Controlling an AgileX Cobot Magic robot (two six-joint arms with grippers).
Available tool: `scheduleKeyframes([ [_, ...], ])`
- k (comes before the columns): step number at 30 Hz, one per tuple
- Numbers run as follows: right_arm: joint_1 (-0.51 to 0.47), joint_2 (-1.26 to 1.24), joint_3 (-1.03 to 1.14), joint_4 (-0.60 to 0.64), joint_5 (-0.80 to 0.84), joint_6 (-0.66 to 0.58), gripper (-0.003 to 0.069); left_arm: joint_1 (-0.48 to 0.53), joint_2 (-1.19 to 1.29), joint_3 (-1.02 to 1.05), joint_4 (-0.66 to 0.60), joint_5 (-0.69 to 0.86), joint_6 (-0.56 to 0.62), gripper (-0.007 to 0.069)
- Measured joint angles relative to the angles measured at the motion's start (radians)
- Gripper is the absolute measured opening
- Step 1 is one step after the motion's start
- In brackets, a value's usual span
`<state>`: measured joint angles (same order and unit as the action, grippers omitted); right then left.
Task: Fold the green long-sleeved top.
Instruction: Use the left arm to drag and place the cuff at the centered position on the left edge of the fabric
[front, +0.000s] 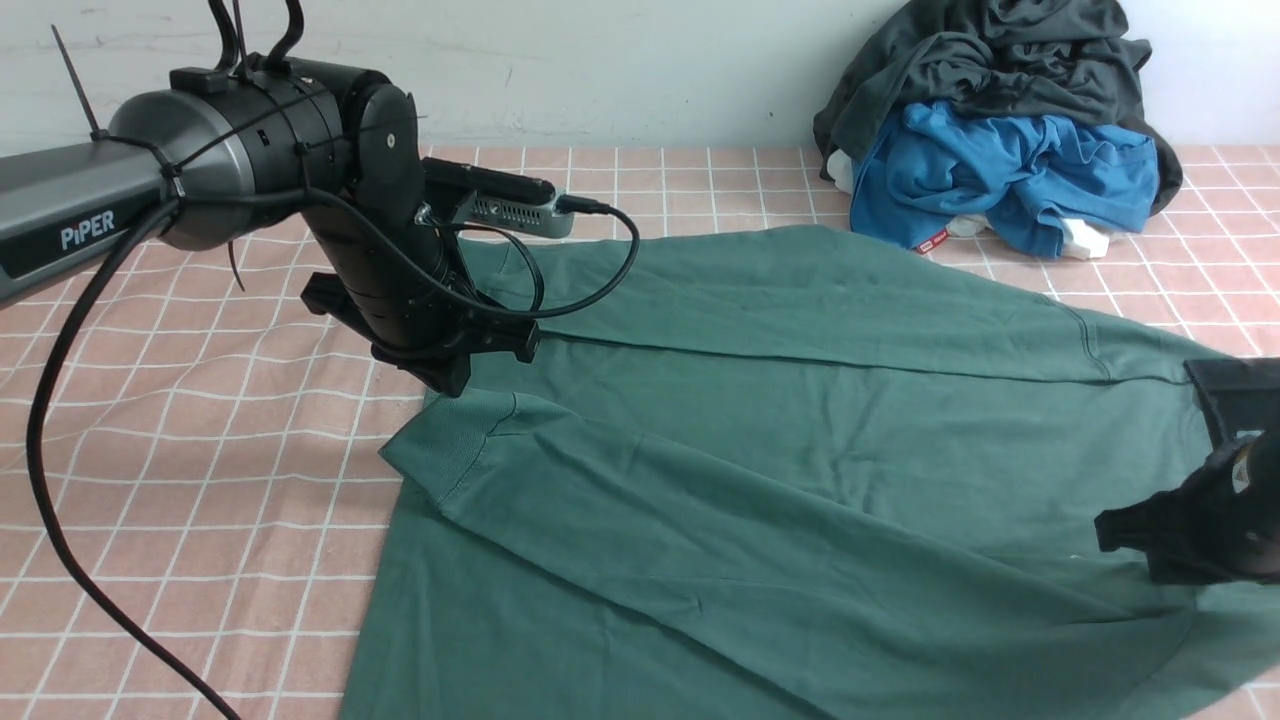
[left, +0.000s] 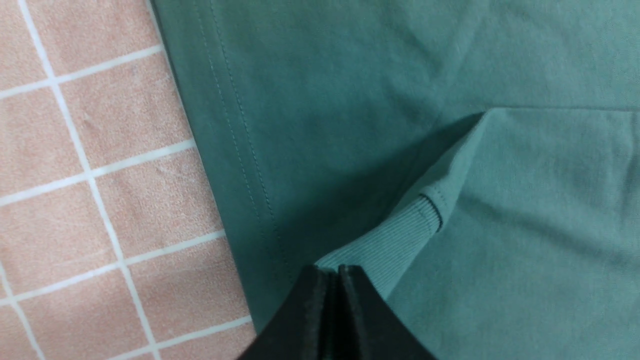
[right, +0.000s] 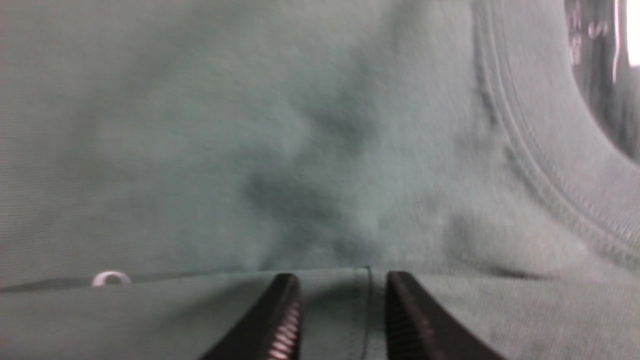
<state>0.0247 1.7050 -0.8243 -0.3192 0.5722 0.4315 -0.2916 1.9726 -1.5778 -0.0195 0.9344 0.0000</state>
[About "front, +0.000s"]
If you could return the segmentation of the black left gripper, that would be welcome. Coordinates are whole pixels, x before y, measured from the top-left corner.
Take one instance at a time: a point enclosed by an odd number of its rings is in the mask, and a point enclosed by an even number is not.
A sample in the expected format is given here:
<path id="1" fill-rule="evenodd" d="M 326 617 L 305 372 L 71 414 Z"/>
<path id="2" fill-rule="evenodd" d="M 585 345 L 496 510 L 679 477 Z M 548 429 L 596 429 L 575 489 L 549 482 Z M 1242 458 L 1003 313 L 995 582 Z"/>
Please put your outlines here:
<path id="1" fill-rule="evenodd" d="M 333 268 L 311 275 L 303 305 L 365 338 L 379 363 L 457 397 L 474 355 L 534 360 L 538 323 L 515 318 L 475 286 L 453 229 L 410 222 L 384 243 L 361 215 L 306 210 L 302 217 Z"/>

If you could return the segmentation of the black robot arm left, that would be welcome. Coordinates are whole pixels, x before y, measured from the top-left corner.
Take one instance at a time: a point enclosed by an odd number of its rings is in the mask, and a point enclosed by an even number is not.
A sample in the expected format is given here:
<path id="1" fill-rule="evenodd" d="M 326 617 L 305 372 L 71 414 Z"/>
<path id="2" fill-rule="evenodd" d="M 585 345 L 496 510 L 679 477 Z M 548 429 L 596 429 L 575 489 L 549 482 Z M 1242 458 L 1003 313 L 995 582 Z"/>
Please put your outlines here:
<path id="1" fill-rule="evenodd" d="M 3 305 L 137 234 L 187 252 L 302 217 L 332 264 L 301 299 L 372 356 L 458 396 L 475 354 L 530 363 L 538 324 L 474 283 L 460 247 L 484 190 L 545 181 L 422 158 L 413 97 L 383 73 L 291 59 L 183 69 L 83 143 L 3 159 Z"/>

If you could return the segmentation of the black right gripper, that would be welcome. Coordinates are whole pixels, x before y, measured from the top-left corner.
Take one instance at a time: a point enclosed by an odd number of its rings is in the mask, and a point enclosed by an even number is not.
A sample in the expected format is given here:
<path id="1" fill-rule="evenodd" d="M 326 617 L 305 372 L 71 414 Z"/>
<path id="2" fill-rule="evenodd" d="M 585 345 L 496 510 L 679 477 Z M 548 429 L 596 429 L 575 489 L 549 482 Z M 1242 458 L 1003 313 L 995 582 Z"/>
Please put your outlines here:
<path id="1" fill-rule="evenodd" d="M 1184 364 L 1213 450 L 1178 488 L 1094 519 L 1100 551 L 1144 555 L 1160 585 L 1279 582 L 1279 360 Z"/>

